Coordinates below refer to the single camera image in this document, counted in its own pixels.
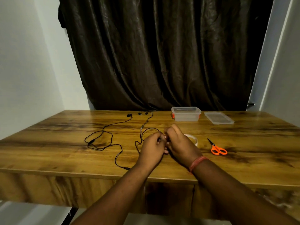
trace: bracelet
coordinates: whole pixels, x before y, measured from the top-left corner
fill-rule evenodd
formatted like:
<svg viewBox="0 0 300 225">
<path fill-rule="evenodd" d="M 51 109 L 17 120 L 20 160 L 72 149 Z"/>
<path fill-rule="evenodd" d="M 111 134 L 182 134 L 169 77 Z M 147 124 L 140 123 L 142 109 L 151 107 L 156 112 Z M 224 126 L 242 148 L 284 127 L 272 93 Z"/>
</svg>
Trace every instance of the bracelet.
<svg viewBox="0 0 300 225">
<path fill-rule="evenodd" d="M 200 156 L 199 158 L 195 159 L 194 162 L 192 162 L 192 164 L 189 167 L 189 171 L 192 172 L 193 169 L 199 164 L 201 163 L 203 160 L 208 160 L 208 158 L 206 158 L 204 155 Z"/>
</svg>

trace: curtain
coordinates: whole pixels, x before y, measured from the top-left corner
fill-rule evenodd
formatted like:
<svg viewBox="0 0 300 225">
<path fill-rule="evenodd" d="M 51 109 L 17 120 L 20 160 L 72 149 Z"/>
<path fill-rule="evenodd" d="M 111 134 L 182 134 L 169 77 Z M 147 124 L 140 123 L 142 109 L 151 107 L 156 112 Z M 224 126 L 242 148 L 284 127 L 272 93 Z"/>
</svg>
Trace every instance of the curtain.
<svg viewBox="0 0 300 225">
<path fill-rule="evenodd" d="M 273 0 L 60 0 L 96 109 L 245 110 Z"/>
</svg>

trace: plastic container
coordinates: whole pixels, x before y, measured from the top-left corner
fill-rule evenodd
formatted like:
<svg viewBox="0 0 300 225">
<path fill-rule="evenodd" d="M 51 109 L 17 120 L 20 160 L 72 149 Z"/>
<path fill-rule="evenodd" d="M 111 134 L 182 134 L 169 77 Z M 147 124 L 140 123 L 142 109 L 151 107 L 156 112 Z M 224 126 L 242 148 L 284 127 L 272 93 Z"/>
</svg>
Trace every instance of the plastic container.
<svg viewBox="0 0 300 225">
<path fill-rule="evenodd" d="M 204 112 L 204 115 L 215 125 L 231 125 L 234 123 L 234 120 L 221 112 Z"/>
<path fill-rule="evenodd" d="M 175 121 L 198 121 L 201 110 L 195 106 L 174 106 L 171 109 Z"/>
</svg>

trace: forearm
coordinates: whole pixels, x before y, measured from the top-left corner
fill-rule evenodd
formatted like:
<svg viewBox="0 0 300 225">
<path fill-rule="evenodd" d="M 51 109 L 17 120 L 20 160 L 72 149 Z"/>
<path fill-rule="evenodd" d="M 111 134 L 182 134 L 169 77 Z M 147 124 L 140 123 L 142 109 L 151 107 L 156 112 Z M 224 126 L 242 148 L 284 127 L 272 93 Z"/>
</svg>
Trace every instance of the forearm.
<svg viewBox="0 0 300 225">
<path fill-rule="evenodd" d="M 123 224 L 137 192 L 150 172 L 136 164 L 72 225 Z"/>
<path fill-rule="evenodd" d="M 234 224 L 298 224 L 262 197 L 220 169 L 210 160 L 202 161 L 193 171 Z"/>
</svg>

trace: person's right arm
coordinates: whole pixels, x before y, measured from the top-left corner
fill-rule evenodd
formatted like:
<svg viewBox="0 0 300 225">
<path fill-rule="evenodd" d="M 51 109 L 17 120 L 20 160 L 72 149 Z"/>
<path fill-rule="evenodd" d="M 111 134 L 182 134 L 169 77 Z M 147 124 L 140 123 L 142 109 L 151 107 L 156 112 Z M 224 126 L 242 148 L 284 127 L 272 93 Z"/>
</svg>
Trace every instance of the person's right arm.
<svg viewBox="0 0 300 225">
<path fill-rule="evenodd" d="M 167 147 L 177 161 L 188 168 L 202 156 L 201 151 L 186 137 L 177 125 L 165 129 Z M 203 160 L 193 170 L 217 202 L 224 208 L 232 224 L 299 225 L 282 210 L 257 196 L 248 187 L 227 174 L 210 160 Z"/>
</svg>

